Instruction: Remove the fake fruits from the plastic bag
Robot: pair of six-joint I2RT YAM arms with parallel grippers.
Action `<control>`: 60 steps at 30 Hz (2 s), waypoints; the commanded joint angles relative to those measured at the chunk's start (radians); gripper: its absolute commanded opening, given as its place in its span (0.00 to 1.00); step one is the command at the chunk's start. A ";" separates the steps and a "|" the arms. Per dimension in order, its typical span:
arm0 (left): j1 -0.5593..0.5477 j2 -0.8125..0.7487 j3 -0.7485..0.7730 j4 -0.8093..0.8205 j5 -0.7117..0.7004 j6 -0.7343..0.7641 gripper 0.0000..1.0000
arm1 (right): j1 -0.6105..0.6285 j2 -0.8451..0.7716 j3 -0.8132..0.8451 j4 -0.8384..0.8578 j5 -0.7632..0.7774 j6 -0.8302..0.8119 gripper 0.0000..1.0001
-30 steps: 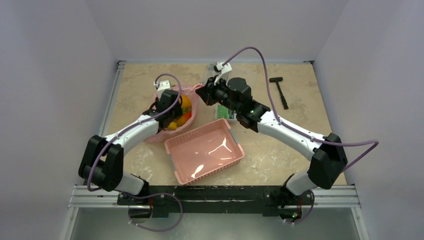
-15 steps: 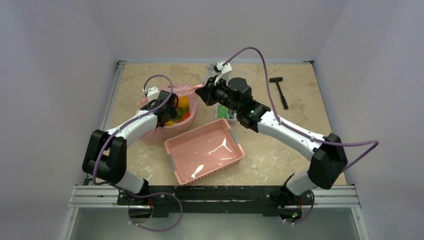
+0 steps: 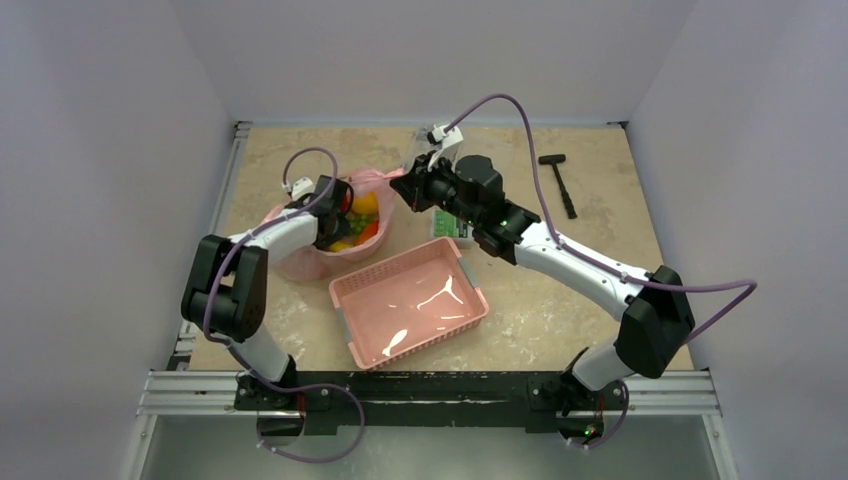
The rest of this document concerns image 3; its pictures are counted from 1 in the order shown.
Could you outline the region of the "pink plastic bag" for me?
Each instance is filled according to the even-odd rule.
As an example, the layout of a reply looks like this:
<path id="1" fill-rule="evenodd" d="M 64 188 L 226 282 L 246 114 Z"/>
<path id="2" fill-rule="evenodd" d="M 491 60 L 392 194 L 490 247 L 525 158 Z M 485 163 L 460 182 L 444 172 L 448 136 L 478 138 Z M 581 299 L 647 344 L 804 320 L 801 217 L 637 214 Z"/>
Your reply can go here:
<path id="1" fill-rule="evenodd" d="M 375 168 L 359 168 L 340 174 L 339 179 L 352 186 L 357 196 L 369 193 L 376 195 L 379 207 L 376 234 L 338 252 L 320 250 L 312 245 L 302 247 L 274 265 L 277 273 L 293 282 L 316 281 L 340 274 L 375 256 L 386 243 L 392 227 L 397 194 L 390 187 L 389 181 L 403 173 L 402 168 L 386 172 Z"/>

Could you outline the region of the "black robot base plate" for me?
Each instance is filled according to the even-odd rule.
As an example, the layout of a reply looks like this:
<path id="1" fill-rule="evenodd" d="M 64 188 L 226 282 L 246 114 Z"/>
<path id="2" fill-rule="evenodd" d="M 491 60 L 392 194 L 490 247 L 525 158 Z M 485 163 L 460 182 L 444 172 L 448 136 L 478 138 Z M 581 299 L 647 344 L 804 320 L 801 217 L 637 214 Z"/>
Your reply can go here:
<path id="1" fill-rule="evenodd" d="M 558 371 L 301 371 L 301 385 L 331 385 L 285 399 L 264 395 L 247 374 L 236 378 L 234 408 L 261 417 L 293 414 L 308 435 L 341 426 L 519 428 L 526 433 L 600 437 L 607 414 L 628 399 L 620 383 L 588 392 Z"/>

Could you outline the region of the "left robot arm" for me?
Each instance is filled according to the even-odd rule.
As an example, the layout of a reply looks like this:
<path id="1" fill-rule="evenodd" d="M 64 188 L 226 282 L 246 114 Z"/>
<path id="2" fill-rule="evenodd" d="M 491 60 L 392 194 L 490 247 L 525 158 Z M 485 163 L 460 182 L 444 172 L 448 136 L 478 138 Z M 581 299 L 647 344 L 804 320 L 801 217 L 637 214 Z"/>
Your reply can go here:
<path id="1" fill-rule="evenodd" d="M 300 385 L 293 356 L 264 325 L 269 268 L 303 247 L 328 246 L 349 233 L 346 215 L 354 200 L 348 182 L 326 175 L 317 181 L 302 178 L 290 191 L 292 201 L 259 226 L 199 241 L 180 304 L 183 319 L 223 346 L 275 409 L 332 387 Z"/>

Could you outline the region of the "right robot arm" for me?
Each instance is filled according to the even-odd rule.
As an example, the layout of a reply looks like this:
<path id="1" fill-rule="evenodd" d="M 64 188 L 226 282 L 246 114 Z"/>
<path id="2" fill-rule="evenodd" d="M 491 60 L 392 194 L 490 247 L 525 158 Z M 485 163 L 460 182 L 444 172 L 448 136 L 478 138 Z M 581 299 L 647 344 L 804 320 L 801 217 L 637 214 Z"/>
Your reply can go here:
<path id="1" fill-rule="evenodd" d="M 502 175 L 487 157 L 452 164 L 421 155 L 389 184 L 412 211 L 437 207 L 454 216 L 490 256 L 558 281 L 618 321 L 616 338 L 584 349 L 561 373 L 555 393 L 564 415 L 596 406 L 601 391 L 625 377 L 660 377 L 694 330 L 674 270 L 647 271 L 568 243 L 539 215 L 507 199 Z"/>

